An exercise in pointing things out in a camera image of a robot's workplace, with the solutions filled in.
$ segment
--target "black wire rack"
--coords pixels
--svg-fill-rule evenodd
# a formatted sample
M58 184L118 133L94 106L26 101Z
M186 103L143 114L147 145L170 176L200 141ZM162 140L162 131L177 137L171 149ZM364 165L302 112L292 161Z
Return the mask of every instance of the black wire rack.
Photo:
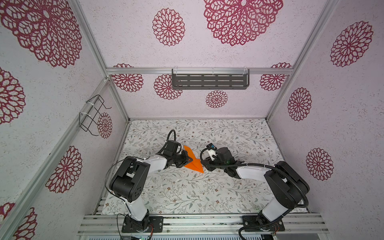
M96 108L96 107L95 107L95 104L96 104L98 101L101 102L101 105L100 105L98 108ZM90 126L91 126L91 124L92 124L93 122L94 122L96 125L98 125L94 119L95 119L95 117L96 117L98 114L101 115L101 113L100 113L100 109L101 109L101 107L104 107L105 109L111 109L112 107L107 108L107 107L104 105L104 99L103 99L99 94L98 94L98 95L95 95L94 97L92 97L91 99L89 99L88 101L86 101L86 103L91 104L91 105L92 105L91 110L92 110L92 109L95 109L95 110L96 110L96 113L95 113L95 115L92 117L91 115L89 115L89 113L91 112L91 110L89 110L89 112L87 112L87 113L85 113L85 112L80 112L80 113L79 113L79 127L81 127L82 130L84 130L84 131L86 131L86 132L89 132L89 133L92 134L93 136L98 136L98 135L93 134L89 128L90 128ZM82 117L84 114L85 114L85 118L83 119L83 121L81 121L81 117ZM83 124L87 118L90 118L90 119L91 119L91 122L89 123L88 126L86 126L86 125Z

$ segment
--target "metal grille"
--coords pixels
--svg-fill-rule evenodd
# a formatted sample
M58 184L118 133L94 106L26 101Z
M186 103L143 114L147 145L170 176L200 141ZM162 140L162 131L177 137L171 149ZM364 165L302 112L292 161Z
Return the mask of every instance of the metal grille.
M247 89L249 69L244 74L177 74L172 70L172 87L177 90Z
M263 240L260 234L247 235L243 234L247 240ZM89 236L88 240L119 240L120 236ZM151 240L241 240L239 235L226 234L226 235L160 235L152 236Z

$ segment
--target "floral patterned floor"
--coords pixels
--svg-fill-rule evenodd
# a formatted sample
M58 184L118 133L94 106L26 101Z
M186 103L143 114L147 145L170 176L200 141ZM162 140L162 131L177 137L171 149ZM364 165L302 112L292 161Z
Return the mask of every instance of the floral patterned floor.
M283 160L268 125L260 119L132 121L120 159L155 154L172 129L176 140L190 147L196 157L213 143L228 147L236 160L263 164ZM267 183L231 178L220 169L209 172L204 168L202 174L185 167L150 174L141 195L151 214L257 213L273 198ZM108 194L102 214L118 213L128 210Z

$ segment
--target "black mounting plate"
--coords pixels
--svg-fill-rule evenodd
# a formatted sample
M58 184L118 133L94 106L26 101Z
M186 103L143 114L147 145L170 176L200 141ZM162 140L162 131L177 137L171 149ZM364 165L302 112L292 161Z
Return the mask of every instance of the black mounting plate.
M164 217L151 217L151 216L149 217L148 226L152 223L154 233L163 231L163 219L164 219ZM149 226L149 228L144 232L150 233L151 231L152 231L152 228ZM131 218L126 217L126 218L124 218L124 223L123 223L121 232L123 232L123 233L138 233L139 231L137 231L133 227L132 222L131 222Z
M242 216L242 219L243 219L243 226L244 227L252 227L252 226L258 226L260 225L260 223L257 222L257 215L254 215L254 216ZM278 221L277 223L274 223L274 224L271 224L270 226L267 226L269 227L269 230L264 230L264 229L260 229L260 228L248 228L248 229L245 229L244 231L246 232L258 232L258 231L273 231L273 232L282 232L282 231L285 231L285 227L284 227L284 224L283 224L283 221Z

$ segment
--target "red doily pattern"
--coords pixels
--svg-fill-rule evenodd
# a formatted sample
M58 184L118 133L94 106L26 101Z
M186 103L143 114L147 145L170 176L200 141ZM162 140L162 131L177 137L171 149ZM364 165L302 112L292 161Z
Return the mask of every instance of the red doily pattern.
M18 118L24 106L23 87L9 72L0 68L0 124Z
M296 89L288 101L289 116L295 121L303 120L310 112L311 103L311 95L307 89Z
M115 68L133 68L129 64L119 63ZM111 75L116 86L127 92L136 92L143 87L143 78L141 74L114 74Z
M97 121L97 130L103 138L108 138L112 133L112 119L108 113L102 113Z
M81 50L81 34L65 0L0 0L1 23L23 48L53 67L74 65Z
M372 41L372 26L360 21L344 29L331 49L331 61L338 67L348 66L361 58Z
M17 228L12 240L31 240L35 235L35 230L37 227L36 217L37 214L35 213L35 208L31 207L28 215L25 216L21 225Z
M228 96L225 92L220 90L214 90L210 92L205 98L205 102L211 108L219 108L227 103Z
M278 63L272 66L273 68L290 68L289 63ZM268 91L279 89L283 84L287 75L285 74L263 74L260 79L260 86Z
M82 161L79 150L70 146L45 186L50 192L68 191L79 179L83 167Z
M6 204L0 206L0 224L4 221L4 219L6 218L6 216L14 205L14 203L7 202Z
M244 45L265 33L283 0L204 0L208 29L222 43Z
M166 46L178 44L184 37L184 22L180 14L173 9L163 8L152 21L153 33Z
M178 98L183 92L183 90L175 90L172 88L172 76L169 74L158 76L153 87L160 97L168 100Z
M307 168L318 180L327 180L333 174L333 161L324 149L314 148L307 155Z

